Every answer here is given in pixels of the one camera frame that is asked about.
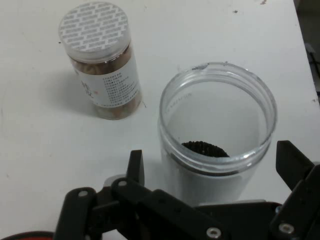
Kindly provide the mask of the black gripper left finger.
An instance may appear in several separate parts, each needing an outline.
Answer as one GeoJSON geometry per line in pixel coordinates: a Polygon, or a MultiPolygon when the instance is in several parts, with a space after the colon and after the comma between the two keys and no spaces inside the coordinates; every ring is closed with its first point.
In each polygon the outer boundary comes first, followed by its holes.
{"type": "Polygon", "coordinates": [[[117,230],[128,240],[218,240],[220,224],[162,190],[145,187],[143,154],[130,153],[126,174],[100,192],[65,196],[56,240],[100,240],[117,230]]]}

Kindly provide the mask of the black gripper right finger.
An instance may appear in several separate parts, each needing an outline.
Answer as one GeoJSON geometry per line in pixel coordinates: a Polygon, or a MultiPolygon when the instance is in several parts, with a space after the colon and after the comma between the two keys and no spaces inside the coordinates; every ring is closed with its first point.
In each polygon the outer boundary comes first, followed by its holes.
{"type": "Polygon", "coordinates": [[[269,225],[274,240],[320,238],[320,166],[288,140],[277,142],[276,171],[291,190],[269,225]]]}

